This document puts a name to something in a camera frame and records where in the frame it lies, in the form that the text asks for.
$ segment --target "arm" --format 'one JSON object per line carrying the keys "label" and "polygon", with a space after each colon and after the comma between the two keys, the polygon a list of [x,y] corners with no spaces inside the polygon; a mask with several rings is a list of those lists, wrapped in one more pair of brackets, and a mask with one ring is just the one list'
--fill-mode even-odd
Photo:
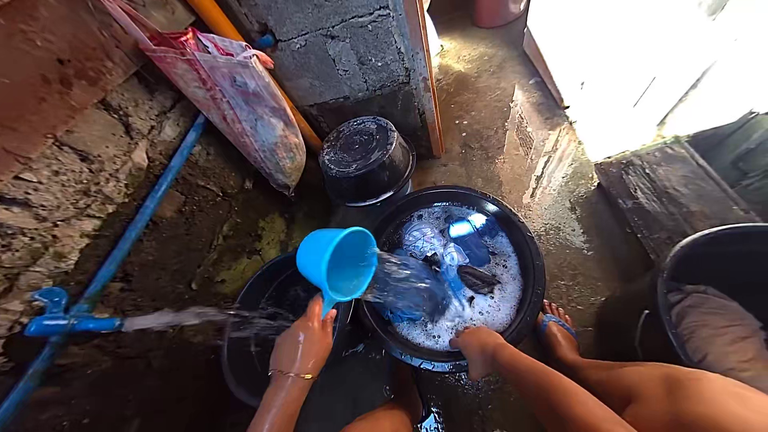
{"label": "arm", "polygon": [[584,388],[507,344],[495,331],[469,328],[451,339],[451,346],[467,357],[470,379],[499,373],[517,388],[547,430],[634,430]]}
{"label": "arm", "polygon": [[[304,315],[275,341],[270,357],[270,386],[250,422],[247,432],[292,432],[299,411],[320,369],[326,363],[333,345],[331,310],[322,318],[323,299],[316,295]],[[312,374],[305,379],[286,374]]]}

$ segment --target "leg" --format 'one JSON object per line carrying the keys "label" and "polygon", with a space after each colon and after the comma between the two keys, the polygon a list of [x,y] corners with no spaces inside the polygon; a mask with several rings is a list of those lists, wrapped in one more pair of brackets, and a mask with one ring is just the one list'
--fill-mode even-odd
{"label": "leg", "polygon": [[343,432],[363,432],[377,430],[382,432],[411,432],[413,425],[422,416],[422,401],[413,382],[411,367],[401,361],[395,361],[392,376],[391,401],[375,410],[357,417],[348,424]]}
{"label": "leg", "polygon": [[[556,304],[545,302],[544,310],[573,327]],[[671,364],[585,359],[556,323],[547,326],[545,343],[557,369],[640,432],[768,430],[768,395],[738,381]]]}

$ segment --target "blue water faucet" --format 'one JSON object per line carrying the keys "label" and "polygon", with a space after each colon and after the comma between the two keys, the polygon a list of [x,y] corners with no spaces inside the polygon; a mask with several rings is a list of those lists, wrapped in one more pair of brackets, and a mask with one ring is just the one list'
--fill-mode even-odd
{"label": "blue water faucet", "polygon": [[66,314],[69,297],[59,287],[46,287],[32,293],[32,298],[45,305],[45,313],[32,318],[24,334],[27,336],[50,337],[75,331],[119,331],[122,318],[98,318],[93,314]]}

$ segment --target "concrete floor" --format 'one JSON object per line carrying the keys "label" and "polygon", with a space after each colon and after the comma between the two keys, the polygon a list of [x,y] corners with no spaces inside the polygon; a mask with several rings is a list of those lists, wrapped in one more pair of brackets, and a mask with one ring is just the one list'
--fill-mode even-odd
{"label": "concrete floor", "polygon": [[[444,43],[436,84],[445,154],[421,161],[414,188],[460,184],[507,202],[534,232],[545,257],[546,297],[574,318],[585,356],[594,357],[598,306],[651,264],[614,212],[567,116],[521,51],[523,22],[472,26],[470,14],[433,17]],[[524,351],[543,358],[528,340]],[[419,376],[442,415],[437,429],[541,430],[524,402],[497,377]]]}

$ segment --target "drain grate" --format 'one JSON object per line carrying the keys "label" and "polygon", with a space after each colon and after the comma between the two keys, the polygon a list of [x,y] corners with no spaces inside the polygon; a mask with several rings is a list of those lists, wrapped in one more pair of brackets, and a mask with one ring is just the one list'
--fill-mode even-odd
{"label": "drain grate", "polygon": [[523,155],[528,158],[533,152],[533,131],[528,126],[528,119],[525,118],[520,104],[515,104],[515,110],[517,111],[517,116],[515,117],[515,136],[518,138]]}

